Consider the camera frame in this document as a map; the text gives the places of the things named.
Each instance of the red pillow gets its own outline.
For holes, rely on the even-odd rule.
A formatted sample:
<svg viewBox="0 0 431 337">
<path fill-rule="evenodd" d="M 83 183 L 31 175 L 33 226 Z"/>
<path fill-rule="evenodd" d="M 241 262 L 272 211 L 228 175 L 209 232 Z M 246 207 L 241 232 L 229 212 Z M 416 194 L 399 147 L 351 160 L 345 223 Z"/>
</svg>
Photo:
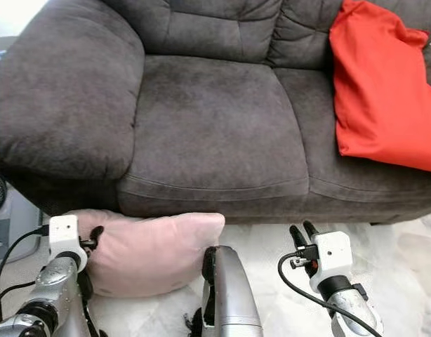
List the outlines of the red pillow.
<svg viewBox="0 0 431 337">
<path fill-rule="evenodd" d="M 329 36 L 343 156 L 431 171 L 427 38 L 384 8 L 344 0 Z"/>
</svg>

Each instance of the velvet pillow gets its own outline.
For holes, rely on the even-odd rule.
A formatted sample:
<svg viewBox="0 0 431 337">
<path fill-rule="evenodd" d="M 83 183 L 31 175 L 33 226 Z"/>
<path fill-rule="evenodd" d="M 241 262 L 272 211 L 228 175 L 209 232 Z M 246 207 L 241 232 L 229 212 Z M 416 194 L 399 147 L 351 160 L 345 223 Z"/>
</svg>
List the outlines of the velvet pillow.
<svg viewBox="0 0 431 337">
<path fill-rule="evenodd" d="M 110 211 L 80 210 L 79 233 L 103 232 L 86 266 L 95 293 L 143 297 L 181 288 L 201 274 L 206 248 L 218 244 L 225 218 L 186 213 L 139 220 Z"/>
</svg>

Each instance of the gray couch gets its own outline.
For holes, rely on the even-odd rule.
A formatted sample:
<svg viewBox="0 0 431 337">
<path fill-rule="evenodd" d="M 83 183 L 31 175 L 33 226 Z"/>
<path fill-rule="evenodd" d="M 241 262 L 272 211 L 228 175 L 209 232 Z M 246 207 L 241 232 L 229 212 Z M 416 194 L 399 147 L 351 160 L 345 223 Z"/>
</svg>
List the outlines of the gray couch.
<svg viewBox="0 0 431 337">
<path fill-rule="evenodd" d="M 431 33 L 431 0 L 376 3 Z M 0 63 L 0 172 L 51 215 L 431 212 L 431 173 L 338 154 L 328 33 L 339 7 L 51 0 Z M 431 47 L 425 59 L 431 84 Z"/>
</svg>

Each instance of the black cable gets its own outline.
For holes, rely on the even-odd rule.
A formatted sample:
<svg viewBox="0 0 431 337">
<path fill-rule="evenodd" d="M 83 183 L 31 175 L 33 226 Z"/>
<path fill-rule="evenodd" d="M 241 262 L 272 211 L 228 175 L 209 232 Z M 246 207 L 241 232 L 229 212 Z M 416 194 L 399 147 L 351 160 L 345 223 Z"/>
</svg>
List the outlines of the black cable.
<svg viewBox="0 0 431 337">
<path fill-rule="evenodd" d="M 331 305 L 323 300 L 318 299 L 315 296 L 312 296 L 310 294 L 308 294 L 307 292 L 301 290 L 300 288 L 298 288 L 297 286 L 293 285 L 288 279 L 287 277 L 284 275 L 283 273 L 283 264 L 284 261 L 286 261 L 289 258 L 292 258 L 296 256 L 295 253 L 290 253 L 290 254 L 286 254 L 285 256 L 283 256 L 282 258 L 279 259 L 278 262 L 278 274 L 281 277 L 281 279 L 283 280 L 283 282 L 293 291 L 295 291 L 296 293 L 299 293 L 301 296 L 306 297 L 307 299 L 311 300 L 312 302 L 315 302 L 316 304 L 321 305 L 322 307 L 326 308 L 326 309 L 330 309 L 332 311 L 338 312 L 339 314 L 348 317 L 349 319 L 351 319 L 353 322 L 358 323 L 358 325 L 362 326 L 364 329 L 366 329 L 369 333 L 371 333 L 373 336 L 375 337 L 382 337 L 377 331 L 375 331 L 375 329 L 373 329 L 371 326 L 369 326 L 366 322 L 362 321 L 360 318 L 354 316 L 353 314 L 349 313 L 348 311 L 341 309 L 339 307 L 336 307 L 335 305 Z"/>
<path fill-rule="evenodd" d="M 9 248 L 9 250 L 7 250 L 7 252 L 5 253 L 5 256 L 3 258 L 3 260 L 0 262 L 0 277 L 2 274 L 2 270 L 4 269 L 4 266 L 6 264 L 6 261 L 8 260 L 8 257 L 10 256 L 11 252 L 13 251 L 13 249 L 19 244 L 19 242 L 21 242 L 23 239 L 31 236 L 31 235 L 36 235 L 36 234 L 40 234 L 43 236 L 48 235 L 48 226 L 42 226 L 41 228 L 38 228 L 37 230 L 32 230 L 31 232 L 25 233 L 23 236 L 21 236 L 19 239 L 17 239 L 16 241 L 14 241 L 14 243 L 11 245 L 11 247 Z M 2 304 L 0 303 L 0 322 L 2 322 L 3 320 L 3 314 L 2 314 Z"/>
<path fill-rule="evenodd" d="M 0 303 L 2 301 L 2 299 L 4 298 L 4 296 L 9 293 L 10 291 L 16 290 L 16 289 L 21 289 L 21 288 L 25 288 L 27 286 L 33 286 L 36 282 L 28 282 L 28 283 L 24 283 L 24 284 L 16 284 L 15 286 L 10 286 L 9 288 L 5 289 L 4 291 L 2 291 L 2 293 L 0 294 Z"/>
</svg>

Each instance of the couch cushion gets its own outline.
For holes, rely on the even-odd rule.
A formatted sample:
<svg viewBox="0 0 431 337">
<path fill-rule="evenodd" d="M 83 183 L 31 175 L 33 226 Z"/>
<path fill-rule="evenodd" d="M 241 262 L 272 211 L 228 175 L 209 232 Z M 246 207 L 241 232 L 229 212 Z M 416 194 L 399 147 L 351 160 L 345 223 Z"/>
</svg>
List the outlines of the couch cushion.
<svg viewBox="0 0 431 337">
<path fill-rule="evenodd" d="M 275 72 L 301 129 L 311 192 L 345 201 L 431 201 L 431 173 L 339 155 L 331 78 L 316 70 Z"/>
<path fill-rule="evenodd" d="M 104 0 L 147 53 L 262 62 L 281 0 Z"/>
<path fill-rule="evenodd" d="M 146 57 L 133 163 L 120 193 L 234 201 L 307 189 L 300 131 L 268 66 Z"/>
<path fill-rule="evenodd" d="M 407 27 L 427 30 L 431 0 L 370 1 L 396 13 Z M 267 59 L 275 67 L 320 69 L 331 61 L 329 28 L 342 0 L 283 0 Z"/>
<path fill-rule="evenodd" d="M 122 177 L 143 57 L 101 1 L 49 1 L 0 61 L 0 162 L 59 179 Z"/>
</svg>

